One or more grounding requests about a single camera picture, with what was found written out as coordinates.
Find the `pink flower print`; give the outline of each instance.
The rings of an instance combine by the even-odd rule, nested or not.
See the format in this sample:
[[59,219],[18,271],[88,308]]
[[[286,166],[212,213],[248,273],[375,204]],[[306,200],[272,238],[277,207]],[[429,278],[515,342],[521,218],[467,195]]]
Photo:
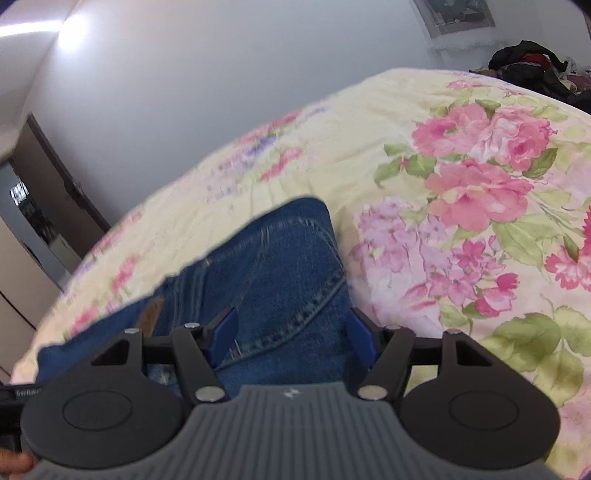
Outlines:
[[469,154],[481,163],[494,158],[500,165],[524,171],[546,149],[552,133],[550,121],[531,116],[529,109],[500,107]]
[[131,255],[120,267],[119,272],[111,280],[111,292],[119,293],[125,287],[125,284],[134,276],[135,265],[139,260],[139,255]]
[[486,242],[484,240],[478,240],[476,242],[470,242],[464,240],[462,248],[452,249],[454,263],[460,267],[465,273],[465,279],[471,284],[475,284],[482,278],[484,267],[486,267],[491,261],[485,259],[482,255],[486,248]]
[[143,215],[144,215],[143,209],[137,208],[125,217],[123,223],[126,225],[133,225],[135,222],[137,222],[139,219],[141,219]]
[[299,158],[302,153],[301,148],[288,148],[281,152],[279,156],[279,161],[274,164],[269,170],[267,170],[264,174],[261,175],[262,181],[268,181],[273,177],[277,177],[286,165],[290,162]]
[[447,88],[453,88],[454,90],[462,90],[463,88],[474,88],[481,86],[481,83],[468,82],[467,80],[454,80],[453,82],[447,84]]
[[478,240],[471,242],[464,240],[462,248],[453,249],[454,257],[458,260],[458,265],[462,268],[477,268],[483,260],[482,254],[486,248],[486,242],[484,240]]
[[591,243],[591,207],[589,207],[589,210],[587,210],[583,234],[585,235],[585,246],[587,246]]
[[491,275],[493,277],[500,274],[505,269],[505,266],[499,263],[496,258],[491,258],[490,260],[483,262],[480,267],[484,275]]
[[75,337],[80,332],[86,330],[90,325],[91,321],[93,321],[99,314],[99,309],[97,307],[89,307],[82,314],[74,321],[72,327],[70,328],[70,336]]
[[370,314],[381,326],[402,325],[412,329],[418,336],[440,338],[443,328],[439,322],[439,305],[427,295],[425,284],[408,290],[392,284],[395,277],[382,279],[371,285],[371,303],[365,301],[355,304]]
[[260,140],[263,137],[267,137],[271,135],[275,130],[279,128],[283,128],[286,125],[294,122],[298,116],[301,114],[301,110],[296,110],[295,112],[288,113],[286,116],[271,122],[270,124],[263,125],[262,127],[257,128],[251,132],[248,132],[246,135],[241,136],[238,138],[238,143],[240,145],[251,143],[255,140]]
[[498,238],[496,237],[496,235],[491,235],[488,239],[488,246],[491,248],[491,250],[494,253],[497,253],[498,251],[501,250],[501,244],[499,243]]
[[554,279],[560,282],[561,288],[574,290],[581,285],[591,291],[591,244],[579,251],[578,261],[570,258],[565,247],[560,247],[558,254],[546,258],[544,266],[548,272],[556,274]]
[[517,297],[511,290],[517,288],[517,275],[506,273],[496,279],[496,287],[484,288],[482,297],[476,300],[476,310],[487,317],[498,317],[501,312],[508,312]]
[[451,252],[443,251],[438,248],[430,247],[424,243],[421,243],[420,254],[423,258],[424,270],[429,277],[430,273],[438,270],[447,271],[451,266]]
[[490,124],[486,111],[477,103],[452,108],[447,116],[418,124],[412,137],[419,153],[445,157],[471,151],[481,132]]
[[282,128],[286,125],[289,125],[290,123],[297,120],[297,118],[300,116],[300,114],[301,114],[301,110],[296,110],[294,112],[288,113],[286,116],[279,118],[279,119],[275,120],[274,122],[272,122],[270,125],[270,130],[276,130],[278,128]]
[[566,478],[565,480],[586,480],[587,475],[591,473],[591,465],[585,467],[583,471],[580,473],[578,479],[574,479],[572,477]]
[[418,228],[418,234],[426,242],[441,242],[448,238],[445,223],[434,215],[427,215],[427,220]]
[[358,216],[363,242],[351,251],[363,268],[380,267],[399,273],[409,266],[408,250],[417,243],[417,233],[407,230],[398,213],[398,203],[384,199]]
[[124,232],[125,229],[123,228],[123,224],[120,224],[112,228],[105,234],[103,238],[99,240],[99,242],[93,247],[90,253],[93,255],[104,253],[121,238]]
[[465,160],[443,164],[439,173],[425,181],[438,198],[428,207],[446,226],[458,225],[481,232],[490,221],[512,222],[527,209],[525,194],[532,189],[527,180],[515,179],[500,167]]
[[459,307],[466,299],[476,300],[473,283],[459,267],[452,267],[447,276],[442,273],[431,274],[430,281],[429,297],[431,298],[448,297]]

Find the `framed picture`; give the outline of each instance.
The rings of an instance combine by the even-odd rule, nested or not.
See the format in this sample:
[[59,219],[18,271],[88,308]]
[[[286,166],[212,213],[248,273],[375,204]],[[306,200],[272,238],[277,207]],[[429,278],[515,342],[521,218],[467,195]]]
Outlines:
[[494,27],[485,0],[414,0],[432,38],[472,28]]

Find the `bed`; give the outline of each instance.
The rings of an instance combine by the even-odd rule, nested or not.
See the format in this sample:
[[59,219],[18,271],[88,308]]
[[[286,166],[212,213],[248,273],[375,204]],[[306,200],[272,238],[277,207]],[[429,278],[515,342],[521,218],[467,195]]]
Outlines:
[[[327,204],[352,301],[423,336],[459,328],[542,389],[548,464],[591,465],[591,117],[490,77],[396,69],[254,130],[126,215],[41,322],[38,350],[152,292],[252,218]],[[413,371],[415,384],[433,371]]]

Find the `door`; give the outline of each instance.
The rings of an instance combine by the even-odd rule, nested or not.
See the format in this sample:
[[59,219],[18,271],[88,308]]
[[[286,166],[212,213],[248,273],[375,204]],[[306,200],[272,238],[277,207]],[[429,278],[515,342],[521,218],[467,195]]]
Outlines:
[[32,115],[21,131],[11,164],[43,215],[83,258],[110,226],[66,170]]

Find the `jeans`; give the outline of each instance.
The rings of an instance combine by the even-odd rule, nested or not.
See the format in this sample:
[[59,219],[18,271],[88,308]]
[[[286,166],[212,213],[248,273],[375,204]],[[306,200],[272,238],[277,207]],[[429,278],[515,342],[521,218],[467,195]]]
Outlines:
[[[168,277],[144,298],[91,325],[64,345],[38,354],[38,381],[64,373],[124,329],[155,297],[164,305],[154,336],[188,322],[206,325],[227,307],[238,334],[216,373],[231,396],[244,384],[306,384],[344,380],[365,370],[345,330],[351,308],[346,276],[324,203],[301,198],[253,220],[204,259]],[[148,376],[178,394],[171,366]]]

